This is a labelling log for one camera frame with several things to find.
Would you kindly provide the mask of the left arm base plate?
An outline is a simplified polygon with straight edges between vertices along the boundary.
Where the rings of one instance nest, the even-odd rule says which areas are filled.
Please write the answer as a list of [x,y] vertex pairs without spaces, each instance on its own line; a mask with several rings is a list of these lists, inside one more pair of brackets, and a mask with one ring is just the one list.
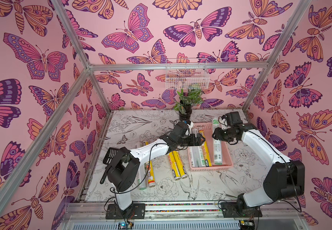
[[109,204],[107,208],[106,219],[144,219],[144,203],[133,203],[125,210],[121,210],[117,204]]

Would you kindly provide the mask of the pink plastic basket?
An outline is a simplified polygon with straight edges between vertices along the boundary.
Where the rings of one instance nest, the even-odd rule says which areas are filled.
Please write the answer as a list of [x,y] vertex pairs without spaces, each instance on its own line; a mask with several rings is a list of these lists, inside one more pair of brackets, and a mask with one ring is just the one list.
[[205,132],[206,141],[208,144],[208,149],[210,152],[210,157],[212,160],[212,167],[196,167],[193,168],[191,166],[190,161],[190,151],[188,148],[188,157],[189,157],[189,166],[191,171],[218,171],[218,170],[227,170],[228,168],[232,168],[234,165],[233,159],[228,149],[228,144],[226,142],[222,142],[222,165],[216,165],[214,163],[214,155],[213,155],[213,123],[205,122],[205,123],[194,123],[193,128],[198,130],[203,130]]

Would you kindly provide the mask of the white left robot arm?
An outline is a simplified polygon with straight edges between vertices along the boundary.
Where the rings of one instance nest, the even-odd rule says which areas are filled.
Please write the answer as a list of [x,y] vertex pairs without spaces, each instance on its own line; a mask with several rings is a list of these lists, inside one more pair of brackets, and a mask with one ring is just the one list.
[[201,134],[193,134],[192,128],[191,121],[178,121],[171,131],[143,147],[108,148],[103,159],[105,171],[100,184],[107,180],[113,186],[111,193],[115,195],[115,202],[121,211],[129,210],[133,205],[130,193],[134,188],[131,186],[141,166],[180,147],[199,147],[204,144],[206,139]]

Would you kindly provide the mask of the potted green plant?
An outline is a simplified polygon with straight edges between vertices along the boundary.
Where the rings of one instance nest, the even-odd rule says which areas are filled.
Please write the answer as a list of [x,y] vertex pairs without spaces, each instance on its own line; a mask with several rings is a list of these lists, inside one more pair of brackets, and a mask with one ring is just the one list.
[[186,91],[180,89],[177,91],[179,101],[176,102],[173,109],[179,113],[179,120],[190,120],[192,107],[203,103],[202,90],[197,88],[188,88]]

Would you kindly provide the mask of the yellow red wrap roll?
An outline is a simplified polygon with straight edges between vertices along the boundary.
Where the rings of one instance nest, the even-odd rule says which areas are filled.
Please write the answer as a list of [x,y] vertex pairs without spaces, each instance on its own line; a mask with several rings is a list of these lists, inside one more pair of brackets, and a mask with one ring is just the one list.
[[145,171],[146,171],[146,180],[149,188],[153,188],[156,186],[155,176],[153,172],[152,161],[147,161],[145,163]]

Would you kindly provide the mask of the black plastic scraper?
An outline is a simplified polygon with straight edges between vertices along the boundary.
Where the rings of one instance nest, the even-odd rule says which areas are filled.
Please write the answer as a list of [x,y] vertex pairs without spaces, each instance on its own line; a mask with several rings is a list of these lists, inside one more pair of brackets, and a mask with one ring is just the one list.
[[103,184],[105,182],[105,179],[107,177],[107,174],[108,174],[108,167],[111,166],[111,163],[114,159],[114,157],[116,156],[117,152],[119,151],[118,148],[113,148],[113,147],[110,147],[107,152],[106,152],[106,155],[103,159],[103,164],[105,165],[105,171],[101,177],[101,180],[100,180],[100,184]]

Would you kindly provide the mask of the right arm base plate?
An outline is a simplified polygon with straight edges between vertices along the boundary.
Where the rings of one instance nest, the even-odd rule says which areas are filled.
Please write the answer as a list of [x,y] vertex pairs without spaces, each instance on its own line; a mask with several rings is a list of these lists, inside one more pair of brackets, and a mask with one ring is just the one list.
[[244,208],[236,202],[223,201],[218,206],[224,218],[258,218],[263,216],[259,208]]

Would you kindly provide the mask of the aluminium frame rail base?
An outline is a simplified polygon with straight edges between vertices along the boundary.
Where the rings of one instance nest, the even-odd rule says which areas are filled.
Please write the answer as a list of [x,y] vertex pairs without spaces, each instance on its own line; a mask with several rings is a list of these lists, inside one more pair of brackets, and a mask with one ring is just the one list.
[[244,217],[232,211],[229,201],[141,202],[140,209],[124,218],[112,203],[69,205],[60,230],[308,230],[294,201],[279,201]]

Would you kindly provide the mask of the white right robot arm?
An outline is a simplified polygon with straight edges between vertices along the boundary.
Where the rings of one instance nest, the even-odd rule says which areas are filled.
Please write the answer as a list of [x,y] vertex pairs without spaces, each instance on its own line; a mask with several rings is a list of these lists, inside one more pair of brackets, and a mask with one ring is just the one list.
[[235,145],[239,141],[249,146],[263,161],[267,175],[261,187],[237,197],[239,211],[272,204],[278,200],[296,198],[305,192],[305,166],[282,154],[251,123],[244,123],[238,112],[227,113],[221,120],[226,127],[216,128],[212,138]]

